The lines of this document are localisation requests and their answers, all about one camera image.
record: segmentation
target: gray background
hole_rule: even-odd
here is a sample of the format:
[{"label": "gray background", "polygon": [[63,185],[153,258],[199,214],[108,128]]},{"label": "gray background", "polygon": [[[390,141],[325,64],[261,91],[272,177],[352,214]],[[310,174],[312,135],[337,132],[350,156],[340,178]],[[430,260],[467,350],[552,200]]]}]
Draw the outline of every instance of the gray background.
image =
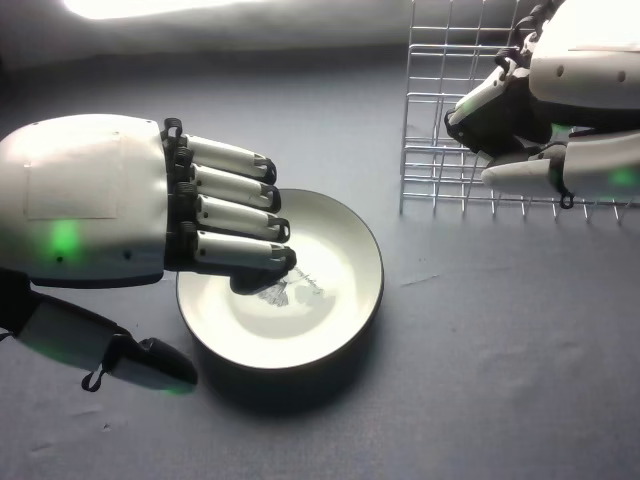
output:
[{"label": "gray background", "polygon": [[[397,214],[404,49],[96,59],[20,74],[0,134],[44,118],[182,118],[277,161],[375,233],[386,290],[366,365],[323,405],[268,415],[0,345],[0,479],[633,479],[640,475],[638,222],[408,202]],[[193,354],[175,276],[54,291]]]}]

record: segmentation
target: back of robotic hand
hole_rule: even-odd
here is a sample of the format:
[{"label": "back of robotic hand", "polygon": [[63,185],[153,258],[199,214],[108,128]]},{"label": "back of robotic hand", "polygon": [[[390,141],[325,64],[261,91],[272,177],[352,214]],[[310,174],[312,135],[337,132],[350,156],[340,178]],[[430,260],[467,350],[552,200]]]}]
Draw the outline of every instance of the back of robotic hand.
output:
[{"label": "back of robotic hand", "polygon": [[[576,195],[640,194],[637,14],[627,0],[546,0],[518,22],[498,68],[445,119],[489,161],[487,186],[563,208]],[[586,129],[549,143],[554,124]]]},{"label": "back of robotic hand", "polygon": [[[0,328],[50,358],[158,390],[189,391],[192,363],[158,339],[30,283],[145,285],[164,270],[225,275],[233,291],[268,286],[296,264],[268,158],[183,134],[177,119],[78,115],[0,142]],[[91,384],[93,372],[100,371]]]}]

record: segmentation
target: bright light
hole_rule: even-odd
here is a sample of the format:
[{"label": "bright light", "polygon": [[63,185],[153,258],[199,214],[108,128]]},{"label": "bright light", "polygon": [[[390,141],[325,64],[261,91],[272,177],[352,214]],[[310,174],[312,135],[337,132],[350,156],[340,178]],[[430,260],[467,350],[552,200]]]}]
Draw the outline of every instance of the bright light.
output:
[{"label": "bright light", "polygon": [[73,13],[92,20],[142,17],[260,0],[64,0]]}]

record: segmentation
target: plate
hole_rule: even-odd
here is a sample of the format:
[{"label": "plate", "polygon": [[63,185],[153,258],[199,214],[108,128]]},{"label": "plate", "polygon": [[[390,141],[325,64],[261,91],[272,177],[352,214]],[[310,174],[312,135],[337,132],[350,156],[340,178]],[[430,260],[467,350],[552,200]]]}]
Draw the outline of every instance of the plate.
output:
[{"label": "plate", "polygon": [[288,246],[298,264],[277,284],[237,295],[229,279],[182,272],[178,304],[193,335],[216,355],[253,369],[316,362],[347,345],[371,320],[384,273],[367,225],[342,203],[305,190],[280,190]]}]

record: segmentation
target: metal dish rack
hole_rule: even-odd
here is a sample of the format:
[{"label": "metal dish rack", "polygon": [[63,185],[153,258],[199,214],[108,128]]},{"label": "metal dish rack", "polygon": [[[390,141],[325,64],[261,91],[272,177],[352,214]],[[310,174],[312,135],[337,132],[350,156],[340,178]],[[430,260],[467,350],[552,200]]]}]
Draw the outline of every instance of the metal dish rack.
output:
[{"label": "metal dish rack", "polygon": [[[555,198],[503,195],[486,188],[480,180],[486,161],[451,139],[443,122],[444,113],[496,67],[495,54],[510,43],[513,26],[529,13],[535,1],[503,1],[498,21],[496,15],[487,14],[487,5],[492,0],[477,0],[475,6],[468,1],[422,1],[430,1],[430,8],[438,6],[434,2],[440,1],[446,21],[439,26],[417,25],[416,4],[421,0],[412,0],[400,161],[400,213],[406,200],[422,199],[431,201],[434,212],[440,201],[459,202],[463,214],[470,204],[488,205],[492,215],[496,215],[501,206],[511,205],[519,207],[525,219],[530,208],[535,207],[548,209],[549,215],[557,220],[561,209]],[[454,4],[462,3],[465,18],[456,22]],[[505,3],[513,8],[506,20]],[[558,132],[554,139],[562,135]],[[582,212],[589,222],[596,210],[606,209],[612,211],[621,224],[625,214],[637,206],[632,198],[576,198],[570,212]]]}]

